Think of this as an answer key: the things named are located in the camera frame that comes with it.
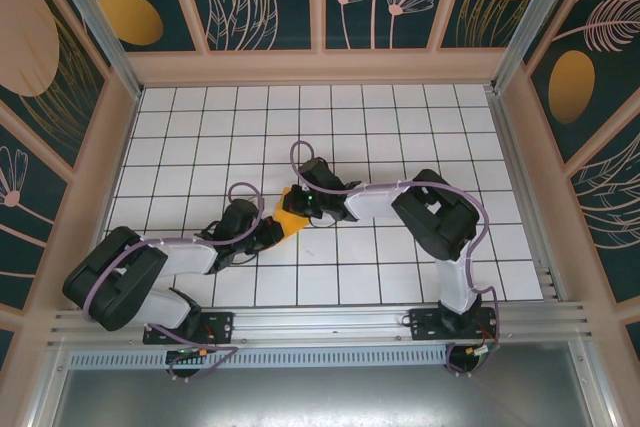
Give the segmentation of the orange square paper sheet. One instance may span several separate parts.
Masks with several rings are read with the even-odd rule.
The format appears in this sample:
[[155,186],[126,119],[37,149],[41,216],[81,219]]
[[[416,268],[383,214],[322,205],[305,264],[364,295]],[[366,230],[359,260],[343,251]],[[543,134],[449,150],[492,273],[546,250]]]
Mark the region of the orange square paper sheet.
[[283,189],[273,213],[265,218],[271,236],[270,247],[285,241],[310,225],[307,217],[288,212],[284,208],[285,197],[290,191],[290,187]]

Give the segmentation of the grey metal panel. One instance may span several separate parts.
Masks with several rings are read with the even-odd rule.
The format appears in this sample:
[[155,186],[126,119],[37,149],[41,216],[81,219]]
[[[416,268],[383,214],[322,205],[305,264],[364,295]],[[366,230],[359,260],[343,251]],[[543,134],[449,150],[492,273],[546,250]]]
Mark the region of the grey metal panel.
[[498,386],[441,367],[222,369],[189,384],[160,371],[72,371],[37,427],[610,427],[575,375]]

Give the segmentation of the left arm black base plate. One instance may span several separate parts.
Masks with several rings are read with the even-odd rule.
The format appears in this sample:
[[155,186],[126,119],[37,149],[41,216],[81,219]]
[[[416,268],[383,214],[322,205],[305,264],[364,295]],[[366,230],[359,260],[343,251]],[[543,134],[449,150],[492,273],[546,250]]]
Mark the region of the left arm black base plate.
[[234,327],[232,312],[189,314],[175,329],[151,325],[143,332],[144,345],[226,345]]

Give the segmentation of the aluminium mounting rail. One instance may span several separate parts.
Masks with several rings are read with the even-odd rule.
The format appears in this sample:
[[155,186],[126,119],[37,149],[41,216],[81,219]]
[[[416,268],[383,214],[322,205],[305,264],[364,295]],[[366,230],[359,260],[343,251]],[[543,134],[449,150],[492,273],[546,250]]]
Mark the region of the aluminium mounting rail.
[[[404,316],[409,305],[356,307],[232,308],[233,345],[244,347],[336,347],[405,345],[411,334]],[[572,341],[595,329],[577,302],[501,302],[502,343]],[[49,347],[109,349],[139,347],[139,324],[108,332],[86,321],[79,311],[55,315],[46,341]]]

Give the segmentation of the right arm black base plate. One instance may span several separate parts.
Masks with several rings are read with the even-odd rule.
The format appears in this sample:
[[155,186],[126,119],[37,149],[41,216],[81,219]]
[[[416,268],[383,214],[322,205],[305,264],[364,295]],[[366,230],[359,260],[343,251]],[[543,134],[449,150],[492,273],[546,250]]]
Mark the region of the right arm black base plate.
[[495,336],[498,326],[491,307],[464,314],[445,308],[411,309],[407,321],[413,340],[481,339],[484,331]]

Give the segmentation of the aluminium side rail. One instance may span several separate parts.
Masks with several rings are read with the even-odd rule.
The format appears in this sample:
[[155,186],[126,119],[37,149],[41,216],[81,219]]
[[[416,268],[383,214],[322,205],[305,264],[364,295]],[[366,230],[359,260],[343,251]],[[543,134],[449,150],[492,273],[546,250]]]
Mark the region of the aluminium side rail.
[[557,270],[551,245],[544,229],[541,211],[506,110],[506,104],[500,96],[491,90],[486,95],[543,298],[545,301],[566,301],[565,288]]

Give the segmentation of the aluminium frame post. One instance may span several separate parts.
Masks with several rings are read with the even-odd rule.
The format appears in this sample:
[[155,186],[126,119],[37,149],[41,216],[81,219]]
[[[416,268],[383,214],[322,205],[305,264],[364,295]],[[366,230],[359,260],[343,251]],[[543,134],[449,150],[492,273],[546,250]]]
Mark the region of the aluminium frame post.
[[94,34],[126,90],[135,101],[138,101],[141,96],[141,84],[120,40],[116,37],[97,0],[72,1],[83,15],[89,30]]
[[517,25],[507,49],[491,79],[491,92],[499,97],[508,87],[524,55],[557,0],[531,0]]

